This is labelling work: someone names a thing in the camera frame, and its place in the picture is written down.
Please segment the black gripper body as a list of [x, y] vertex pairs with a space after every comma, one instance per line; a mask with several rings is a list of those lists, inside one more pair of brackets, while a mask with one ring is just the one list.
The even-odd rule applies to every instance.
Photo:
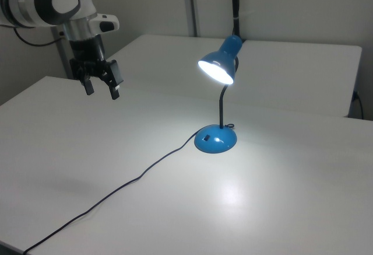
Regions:
[[123, 82], [116, 60], [107, 61], [100, 35], [81, 41], [70, 41], [73, 58], [69, 63], [73, 78], [85, 87], [91, 87], [90, 77], [100, 78], [109, 87], [116, 88]]

